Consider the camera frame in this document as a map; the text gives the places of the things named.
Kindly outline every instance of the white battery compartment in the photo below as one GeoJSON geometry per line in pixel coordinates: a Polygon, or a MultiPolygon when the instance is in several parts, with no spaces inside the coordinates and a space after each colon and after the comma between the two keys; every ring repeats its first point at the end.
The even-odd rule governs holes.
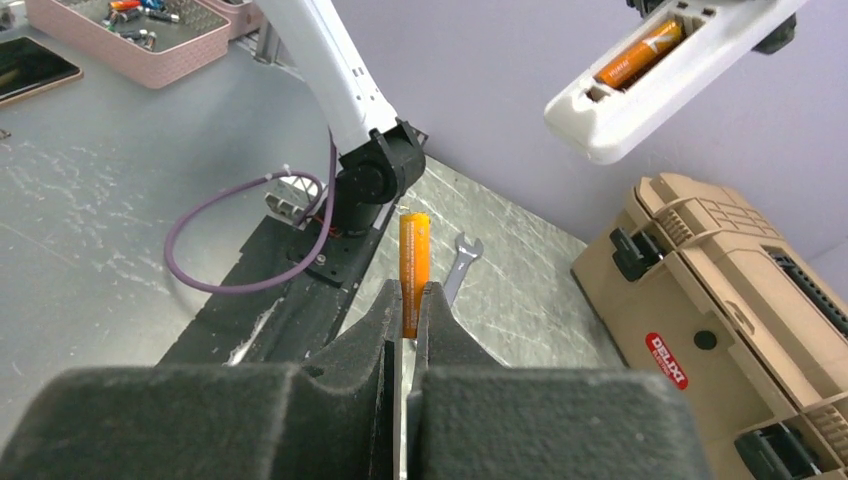
{"type": "Polygon", "coordinates": [[[554,97],[545,122],[590,161],[617,162],[805,2],[666,1],[554,97]],[[629,88],[616,90],[595,80],[622,52],[672,18],[683,24],[683,41],[629,88]]]}

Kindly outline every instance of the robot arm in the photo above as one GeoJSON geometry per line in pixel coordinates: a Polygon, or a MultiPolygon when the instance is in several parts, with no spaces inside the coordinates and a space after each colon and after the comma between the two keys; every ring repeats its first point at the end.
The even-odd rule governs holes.
{"type": "Polygon", "coordinates": [[[362,236],[424,173],[416,131],[377,88],[331,0],[258,0],[312,89],[344,169],[332,225],[362,236]]]}
{"type": "Polygon", "coordinates": [[[312,89],[341,155],[397,126],[330,0],[258,0],[312,89]]]}

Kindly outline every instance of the aa battery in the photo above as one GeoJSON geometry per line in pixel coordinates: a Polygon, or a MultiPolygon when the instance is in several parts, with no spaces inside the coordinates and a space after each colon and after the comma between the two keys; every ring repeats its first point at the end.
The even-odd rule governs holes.
{"type": "Polygon", "coordinates": [[[145,38],[147,38],[147,35],[149,33],[150,32],[142,28],[141,30],[135,30],[132,32],[121,32],[121,38],[126,38],[127,40],[137,42],[139,40],[144,40],[145,38]]]}
{"type": "Polygon", "coordinates": [[[141,5],[146,8],[152,8],[153,10],[165,10],[165,2],[163,0],[140,0],[141,5]]]}
{"type": "Polygon", "coordinates": [[[677,20],[668,20],[601,69],[595,80],[619,88],[681,41],[683,26],[677,20]]]}
{"type": "Polygon", "coordinates": [[[131,8],[121,12],[121,21],[124,23],[133,22],[141,18],[141,12],[137,8],[131,8]]]}
{"type": "Polygon", "coordinates": [[[103,24],[104,27],[111,30],[112,28],[115,27],[115,24],[118,23],[118,20],[120,20],[120,17],[121,17],[121,12],[118,12],[117,10],[109,10],[109,15],[106,15],[106,18],[104,18],[101,23],[103,24]]]}
{"type": "Polygon", "coordinates": [[[137,8],[139,5],[141,5],[141,2],[139,2],[138,0],[123,0],[120,2],[112,2],[109,4],[109,6],[112,7],[112,10],[117,10],[119,12],[137,8]]]}
{"type": "Polygon", "coordinates": [[[430,217],[426,213],[401,215],[399,244],[403,337],[416,338],[421,295],[430,280],[430,217]]]}
{"type": "Polygon", "coordinates": [[[148,18],[152,18],[154,20],[161,20],[168,23],[180,23],[180,16],[176,13],[165,13],[152,10],[150,8],[144,8],[144,14],[147,15],[148,18]]]}
{"type": "Polygon", "coordinates": [[[153,47],[155,47],[155,46],[156,46],[156,32],[149,32],[144,37],[144,42],[142,42],[141,48],[143,48],[143,49],[145,49],[149,52],[152,52],[153,47]]]}

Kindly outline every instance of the orange battery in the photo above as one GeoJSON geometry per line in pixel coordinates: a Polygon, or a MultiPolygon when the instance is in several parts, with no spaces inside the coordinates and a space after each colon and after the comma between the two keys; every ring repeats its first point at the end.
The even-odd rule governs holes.
{"type": "Polygon", "coordinates": [[[400,216],[400,287],[403,292],[403,337],[417,338],[421,295],[430,280],[430,217],[400,216]]]}
{"type": "Polygon", "coordinates": [[[601,69],[595,76],[595,80],[612,88],[619,88],[651,62],[679,45],[681,41],[683,41],[683,26],[677,20],[669,20],[601,69]]]}
{"type": "Polygon", "coordinates": [[[130,10],[141,6],[141,2],[138,0],[124,0],[122,2],[111,2],[109,6],[112,7],[112,10],[123,12],[124,10],[130,10]]]}

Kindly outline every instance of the beige toolbox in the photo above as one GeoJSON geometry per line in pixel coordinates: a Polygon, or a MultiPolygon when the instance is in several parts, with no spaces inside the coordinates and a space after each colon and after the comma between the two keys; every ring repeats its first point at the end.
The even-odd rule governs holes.
{"type": "Polygon", "coordinates": [[[848,308],[737,192],[643,178],[573,274],[686,395],[716,478],[848,479],[848,308]]]}

